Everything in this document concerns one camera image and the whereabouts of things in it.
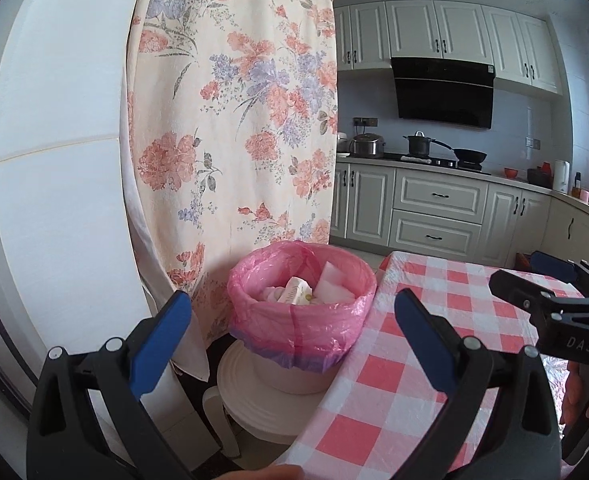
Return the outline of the left hand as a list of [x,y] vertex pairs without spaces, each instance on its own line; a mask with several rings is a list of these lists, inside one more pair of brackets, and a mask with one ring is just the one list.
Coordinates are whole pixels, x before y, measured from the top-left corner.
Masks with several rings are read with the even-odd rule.
[[296,465],[273,465],[258,470],[226,472],[215,480],[303,480],[304,471]]

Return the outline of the right hand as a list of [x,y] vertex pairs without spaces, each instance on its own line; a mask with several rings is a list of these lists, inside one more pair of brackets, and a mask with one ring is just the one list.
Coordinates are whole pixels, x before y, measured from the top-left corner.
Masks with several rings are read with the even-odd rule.
[[[567,370],[569,371],[569,376],[567,376],[567,381],[565,382],[560,422],[562,425],[573,425],[579,414],[581,414],[581,404],[584,402],[585,388],[583,380],[579,376],[579,364],[568,362]],[[589,408],[587,408],[586,417],[589,418]]]

